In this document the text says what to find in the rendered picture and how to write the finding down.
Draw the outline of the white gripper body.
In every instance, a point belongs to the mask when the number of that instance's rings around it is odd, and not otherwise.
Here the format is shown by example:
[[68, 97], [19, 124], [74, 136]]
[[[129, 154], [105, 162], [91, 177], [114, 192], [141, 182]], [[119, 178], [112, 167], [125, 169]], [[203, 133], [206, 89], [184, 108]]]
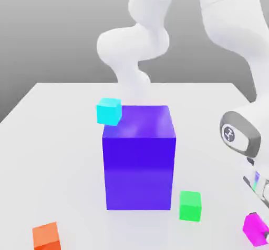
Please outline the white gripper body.
[[260, 177], [256, 182], [256, 187], [251, 184], [251, 180], [246, 176], [243, 177], [253, 205], [257, 206], [257, 210], [262, 215], [269, 215], [269, 179]]

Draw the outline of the small magenta cube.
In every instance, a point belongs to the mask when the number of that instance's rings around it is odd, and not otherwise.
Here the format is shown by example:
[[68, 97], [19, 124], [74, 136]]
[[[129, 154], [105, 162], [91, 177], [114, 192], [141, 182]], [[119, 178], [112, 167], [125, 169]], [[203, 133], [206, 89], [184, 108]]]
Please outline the small magenta cube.
[[254, 247], [269, 244], [264, 237], [264, 233], [269, 232], [269, 225], [262, 220], [258, 213], [246, 216], [243, 232]]

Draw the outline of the small green cube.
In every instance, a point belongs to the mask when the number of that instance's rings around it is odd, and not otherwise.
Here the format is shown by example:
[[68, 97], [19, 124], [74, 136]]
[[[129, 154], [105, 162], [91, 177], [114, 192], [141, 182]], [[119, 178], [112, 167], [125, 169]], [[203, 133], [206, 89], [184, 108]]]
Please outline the small green cube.
[[201, 194], [199, 192], [181, 191], [179, 201], [179, 219], [199, 222], [202, 212]]

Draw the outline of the small cyan cube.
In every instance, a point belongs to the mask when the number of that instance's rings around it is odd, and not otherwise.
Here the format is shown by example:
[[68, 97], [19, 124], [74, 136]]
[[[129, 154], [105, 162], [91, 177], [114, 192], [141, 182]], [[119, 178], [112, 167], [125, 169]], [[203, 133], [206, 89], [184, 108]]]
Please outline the small cyan cube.
[[116, 126], [122, 117], [121, 100], [102, 98], [96, 105], [97, 123]]

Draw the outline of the small orange cube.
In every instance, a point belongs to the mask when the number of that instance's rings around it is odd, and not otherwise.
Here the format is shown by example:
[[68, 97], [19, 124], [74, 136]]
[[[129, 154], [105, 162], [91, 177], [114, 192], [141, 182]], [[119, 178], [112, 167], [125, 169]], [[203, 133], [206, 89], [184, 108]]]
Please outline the small orange cube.
[[56, 222], [34, 227], [32, 231], [34, 250], [61, 250]]

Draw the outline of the large purple box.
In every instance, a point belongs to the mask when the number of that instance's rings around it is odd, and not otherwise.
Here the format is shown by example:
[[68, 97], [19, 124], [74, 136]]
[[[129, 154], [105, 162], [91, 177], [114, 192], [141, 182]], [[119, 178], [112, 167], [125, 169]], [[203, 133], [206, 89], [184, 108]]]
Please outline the large purple box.
[[176, 140], [168, 106], [123, 106], [102, 134], [108, 210], [171, 208]]

